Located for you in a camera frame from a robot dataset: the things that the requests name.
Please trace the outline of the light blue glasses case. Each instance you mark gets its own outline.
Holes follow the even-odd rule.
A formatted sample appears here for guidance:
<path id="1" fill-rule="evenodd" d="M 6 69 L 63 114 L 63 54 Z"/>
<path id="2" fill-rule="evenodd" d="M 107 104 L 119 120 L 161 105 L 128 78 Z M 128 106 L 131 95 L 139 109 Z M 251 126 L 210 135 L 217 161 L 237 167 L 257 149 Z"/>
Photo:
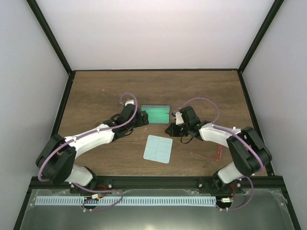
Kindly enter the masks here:
<path id="1" fill-rule="evenodd" d="M 141 110 L 148 114 L 149 124 L 168 124 L 170 117 L 169 105 L 142 105 Z"/>

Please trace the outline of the light blue cleaning cloth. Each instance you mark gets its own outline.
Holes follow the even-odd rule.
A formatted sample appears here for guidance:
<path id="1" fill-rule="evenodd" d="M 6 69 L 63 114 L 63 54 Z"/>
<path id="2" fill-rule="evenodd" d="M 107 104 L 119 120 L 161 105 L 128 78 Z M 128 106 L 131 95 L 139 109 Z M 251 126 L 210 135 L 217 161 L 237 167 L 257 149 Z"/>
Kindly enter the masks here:
<path id="1" fill-rule="evenodd" d="M 143 158 L 145 160 L 168 164 L 170 161 L 173 140 L 154 135 L 147 138 Z"/>

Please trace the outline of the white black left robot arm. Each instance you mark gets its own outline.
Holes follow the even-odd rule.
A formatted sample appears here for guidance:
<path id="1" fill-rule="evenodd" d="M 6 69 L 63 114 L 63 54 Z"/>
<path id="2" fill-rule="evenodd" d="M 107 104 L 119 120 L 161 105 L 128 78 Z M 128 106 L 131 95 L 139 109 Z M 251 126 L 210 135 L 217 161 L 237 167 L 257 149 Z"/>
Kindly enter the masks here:
<path id="1" fill-rule="evenodd" d="M 75 160 L 82 154 L 104 144 L 128 136 L 134 128 L 149 124 L 146 111 L 134 104 L 126 104 L 121 113 L 113 115 L 98 127 L 75 136 L 54 134 L 36 159 L 41 181 L 58 185 L 63 182 L 77 184 L 86 193 L 98 188 L 96 174 L 86 166 L 78 166 Z"/>

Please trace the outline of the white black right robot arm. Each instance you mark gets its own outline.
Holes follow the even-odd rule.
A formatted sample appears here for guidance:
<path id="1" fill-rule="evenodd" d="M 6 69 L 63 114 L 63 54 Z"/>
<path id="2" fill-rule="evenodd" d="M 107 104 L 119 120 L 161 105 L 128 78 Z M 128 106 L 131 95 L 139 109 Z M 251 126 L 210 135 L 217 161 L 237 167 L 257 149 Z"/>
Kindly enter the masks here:
<path id="1" fill-rule="evenodd" d="M 226 192 L 234 180 L 264 170 L 272 160 L 263 140 L 250 126 L 244 129 L 226 128 L 201 121 L 191 106 L 180 109 L 173 116 L 175 122 L 165 130 L 170 137 L 190 136 L 191 140 L 214 142 L 229 149 L 232 162 L 213 175 L 213 187 L 218 193 Z"/>

